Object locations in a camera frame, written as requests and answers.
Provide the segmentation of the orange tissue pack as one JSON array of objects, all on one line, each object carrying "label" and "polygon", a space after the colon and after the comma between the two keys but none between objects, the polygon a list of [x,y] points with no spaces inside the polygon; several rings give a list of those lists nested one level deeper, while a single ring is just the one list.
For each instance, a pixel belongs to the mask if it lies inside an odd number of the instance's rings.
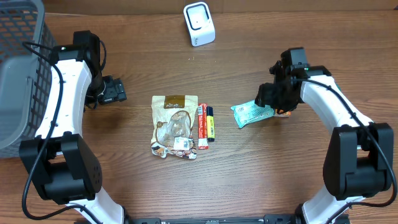
[{"label": "orange tissue pack", "polygon": [[291,116],[290,111],[283,111],[283,110],[275,109],[274,117],[288,118],[290,116]]}]

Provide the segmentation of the teal tissue pack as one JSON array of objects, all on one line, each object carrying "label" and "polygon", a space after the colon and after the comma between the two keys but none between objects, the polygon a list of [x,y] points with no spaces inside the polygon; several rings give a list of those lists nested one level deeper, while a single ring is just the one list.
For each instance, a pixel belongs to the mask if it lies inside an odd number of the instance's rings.
[{"label": "teal tissue pack", "polygon": [[265,107],[258,106],[254,100],[231,107],[234,113],[234,119],[239,128],[243,128],[247,124],[262,121],[274,116],[274,109],[269,105]]}]

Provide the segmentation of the brown snack pouch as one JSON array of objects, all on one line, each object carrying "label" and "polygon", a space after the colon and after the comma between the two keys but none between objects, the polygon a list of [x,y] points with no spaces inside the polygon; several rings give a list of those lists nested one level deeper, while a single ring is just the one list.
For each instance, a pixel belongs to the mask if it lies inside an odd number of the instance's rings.
[{"label": "brown snack pouch", "polygon": [[197,158],[192,136],[198,97],[169,95],[152,97],[154,131],[150,142],[152,153],[161,158],[173,155],[184,159]]}]

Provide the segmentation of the yellow highlighter marker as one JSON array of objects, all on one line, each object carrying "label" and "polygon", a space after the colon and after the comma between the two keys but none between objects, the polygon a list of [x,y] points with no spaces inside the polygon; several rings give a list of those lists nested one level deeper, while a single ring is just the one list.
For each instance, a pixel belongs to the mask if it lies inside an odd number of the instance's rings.
[{"label": "yellow highlighter marker", "polygon": [[213,108],[208,106],[206,108],[206,127],[207,127],[207,140],[208,142],[215,141],[215,125]]}]

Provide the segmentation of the red snack stick packet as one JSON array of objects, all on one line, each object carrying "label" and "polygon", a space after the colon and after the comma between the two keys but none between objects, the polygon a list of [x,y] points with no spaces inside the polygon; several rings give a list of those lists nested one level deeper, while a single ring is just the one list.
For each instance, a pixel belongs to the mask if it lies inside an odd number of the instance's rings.
[{"label": "red snack stick packet", "polygon": [[207,140],[207,122],[206,122],[206,103],[198,105],[198,148],[201,150],[209,149]]}]

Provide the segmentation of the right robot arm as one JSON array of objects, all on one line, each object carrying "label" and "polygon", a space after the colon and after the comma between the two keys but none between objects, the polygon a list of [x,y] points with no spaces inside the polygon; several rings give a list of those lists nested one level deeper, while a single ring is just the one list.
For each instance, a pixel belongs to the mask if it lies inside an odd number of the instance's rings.
[{"label": "right robot arm", "polygon": [[397,198],[393,129],[356,109],[326,67],[308,63],[302,47],[282,52],[269,72],[274,81],[260,85],[255,104],[284,114],[305,103],[331,138],[323,164],[323,187],[293,214],[265,215],[264,222],[349,223],[345,211],[355,205],[382,208],[392,204]]}]

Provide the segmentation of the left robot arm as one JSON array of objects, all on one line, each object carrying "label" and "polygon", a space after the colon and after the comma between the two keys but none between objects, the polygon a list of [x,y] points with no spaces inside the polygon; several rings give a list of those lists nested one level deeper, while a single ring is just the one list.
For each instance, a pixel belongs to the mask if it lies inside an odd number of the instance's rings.
[{"label": "left robot arm", "polygon": [[126,100],[120,79],[102,76],[106,48],[89,30],[76,31],[71,45],[50,48],[52,85],[35,138],[22,141],[19,157],[29,176],[22,211],[45,220],[77,210],[89,223],[130,223],[126,209],[102,186],[97,157],[82,137],[85,108]]}]

